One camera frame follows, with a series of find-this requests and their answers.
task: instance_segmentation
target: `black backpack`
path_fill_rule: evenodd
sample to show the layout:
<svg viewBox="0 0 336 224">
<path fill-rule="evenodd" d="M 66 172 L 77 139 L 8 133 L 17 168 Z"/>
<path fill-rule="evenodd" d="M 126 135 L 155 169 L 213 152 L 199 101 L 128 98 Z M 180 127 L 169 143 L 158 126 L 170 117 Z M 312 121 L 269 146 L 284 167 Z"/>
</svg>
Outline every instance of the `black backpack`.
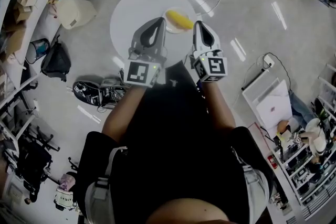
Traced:
<svg viewBox="0 0 336 224">
<path fill-rule="evenodd" d="M 66 82 L 67 78 L 65 75 L 69 73 L 70 67 L 70 59 L 62 44 L 58 42 L 57 37 L 55 44 L 43 59 L 41 72 L 50 78 L 60 78 Z"/>
</svg>

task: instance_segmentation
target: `gray concrete floor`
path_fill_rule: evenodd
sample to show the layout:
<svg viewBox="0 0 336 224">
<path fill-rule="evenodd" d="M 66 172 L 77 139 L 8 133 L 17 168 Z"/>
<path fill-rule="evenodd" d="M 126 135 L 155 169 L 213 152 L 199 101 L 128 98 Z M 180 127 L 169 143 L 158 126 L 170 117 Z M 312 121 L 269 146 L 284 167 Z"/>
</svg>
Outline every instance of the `gray concrete floor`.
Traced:
<svg viewBox="0 0 336 224">
<path fill-rule="evenodd" d="M 96 18 L 85 26 L 59 31 L 72 63 L 68 81 L 64 83 L 41 75 L 38 88 L 27 93 L 31 104 L 34 98 L 38 100 L 39 120 L 51 127 L 55 141 L 61 147 L 59 153 L 53 153 L 51 174 L 56 178 L 69 170 L 69 156 L 79 160 L 87 133 L 101 131 L 108 115 L 108 112 L 99 113 L 95 107 L 80 102 L 66 87 L 71 87 L 79 76 L 107 77 L 118 72 L 111 60 L 118 54 L 110 38 L 110 19 L 120 0 L 89 1 L 97 9 Z M 212 8 L 218 2 L 204 0 L 200 5 L 195 0 L 189 1 L 199 13 L 204 13 L 206 5 Z M 247 69 L 260 55 L 276 54 L 289 72 L 294 92 L 309 103 L 319 89 L 319 73 L 335 53 L 336 13 L 317 0 L 223 0 L 211 16 L 203 15 L 203 21 L 217 32 L 228 58 L 229 76 L 219 85 L 242 125 L 248 126 L 255 118 L 241 96 L 236 104 L 234 102 Z M 240 60 L 232 43 L 243 47 L 244 61 Z M 274 61 L 276 65 L 272 72 L 280 79 L 287 79 L 281 64 L 276 59 Z M 260 65 L 252 67 L 247 80 L 260 68 Z M 79 112 L 77 105 L 100 118 L 102 123 L 97 124 Z"/>
</svg>

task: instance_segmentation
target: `white plate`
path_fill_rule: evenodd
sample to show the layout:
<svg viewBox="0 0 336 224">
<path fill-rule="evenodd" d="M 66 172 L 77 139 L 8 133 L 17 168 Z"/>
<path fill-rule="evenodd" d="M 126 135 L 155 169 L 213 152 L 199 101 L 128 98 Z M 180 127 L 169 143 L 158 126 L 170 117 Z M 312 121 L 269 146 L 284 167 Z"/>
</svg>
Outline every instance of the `white plate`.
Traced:
<svg viewBox="0 0 336 224">
<path fill-rule="evenodd" d="M 179 7 L 171 7 L 169 9 L 167 9 L 163 14 L 162 14 L 162 17 L 166 20 L 166 30 L 170 33 L 173 33 L 173 34 L 179 34 L 179 33 L 182 33 L 182 32 L 186 32 L 188 31 L 189 29 L 185 29 L 181 26 L 179 26 L 177 23 L 175 23 L 174 21 L 172 21 L 171 19 L 167 18 L 166 16 L 166 12 L 168 10 L 173 10 L 175 12 L 178 12 L 179 14 L 181 14 L 182 16 L 189 18 L 188 14 L 184 11 L 184 9 L 182 8 L 179 8 Z"/>
</svg>

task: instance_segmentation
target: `white round table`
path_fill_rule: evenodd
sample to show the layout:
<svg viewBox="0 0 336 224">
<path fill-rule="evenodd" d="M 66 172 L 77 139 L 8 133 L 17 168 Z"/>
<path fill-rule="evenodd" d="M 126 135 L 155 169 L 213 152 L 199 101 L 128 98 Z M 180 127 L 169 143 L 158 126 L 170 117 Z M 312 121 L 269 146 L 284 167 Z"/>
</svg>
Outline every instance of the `white round table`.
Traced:
<svg viewBox="0 0 336 224">
<path fill-rule="evenodd" d="M 146 22 L 162 17 L 163 13 L 171 7 L 183 9 L 189 19 L 196 22 L 196 13 L 188 0 L 121 0 L 113 11 L 110 23 L 112 43 L 118 54 L 123 59 L 128 59 L 128 49 L 135 31 Z M 180 34 L 166 31 L 167 52 L 164 49 L 163 56 L 167 57 L 167 61 L 164 67 L 170 67 L 184 59 L 192 44 L 192 29 Z"/>
</svg>

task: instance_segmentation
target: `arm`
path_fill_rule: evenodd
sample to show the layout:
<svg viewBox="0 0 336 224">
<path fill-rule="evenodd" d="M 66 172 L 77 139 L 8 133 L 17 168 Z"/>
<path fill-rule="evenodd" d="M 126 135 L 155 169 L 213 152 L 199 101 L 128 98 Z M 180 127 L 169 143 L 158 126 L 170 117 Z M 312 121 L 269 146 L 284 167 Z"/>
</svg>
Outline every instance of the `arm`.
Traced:
<svg viewBox="0 0 336 224">
<path fill-rule="evenodd" d="M 126 132 L 145 91 L 145 87 L 132 86 L 108 115 L 102 133 L 119 143 L 121 137 Z"/>
<path fill-rule="evenodd" d="M 227 106 L 216 82 L 202 83 L 205 100 L 216 130 L 232 130 L 236 127 L 235 119 Z"/>
</svg>

